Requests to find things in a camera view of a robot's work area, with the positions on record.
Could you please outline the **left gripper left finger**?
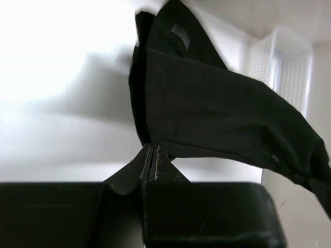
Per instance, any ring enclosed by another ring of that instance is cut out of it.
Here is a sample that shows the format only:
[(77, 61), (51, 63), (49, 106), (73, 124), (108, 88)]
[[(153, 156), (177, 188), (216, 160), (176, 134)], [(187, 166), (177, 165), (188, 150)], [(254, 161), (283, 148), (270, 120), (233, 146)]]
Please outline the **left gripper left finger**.
[(1, 183), (1, 247), (143, 247), (145, 145), (103, 182)]

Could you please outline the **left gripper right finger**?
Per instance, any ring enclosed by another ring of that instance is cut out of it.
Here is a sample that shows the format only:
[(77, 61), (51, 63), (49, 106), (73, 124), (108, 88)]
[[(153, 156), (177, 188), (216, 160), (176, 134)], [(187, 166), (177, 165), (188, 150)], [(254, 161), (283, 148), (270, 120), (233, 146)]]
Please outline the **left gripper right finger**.
[(190, 182), (154, 150), (142, 184), (147, 247), (286, 247), (273, 200), (252, 182)]

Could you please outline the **black shorts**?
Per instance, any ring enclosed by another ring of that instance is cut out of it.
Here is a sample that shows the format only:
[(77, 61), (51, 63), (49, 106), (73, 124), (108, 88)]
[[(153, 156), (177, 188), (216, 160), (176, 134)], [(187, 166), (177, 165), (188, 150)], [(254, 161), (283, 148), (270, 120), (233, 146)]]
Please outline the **black shorts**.
[(135, 16), (138, 45), (128, 79), (142, 144), (170, 159), (225, 158), (281, 174), (330, 214), (330, 166), (322, 138), (264, 83), (230, 71), (195, 15), (168, 1)]

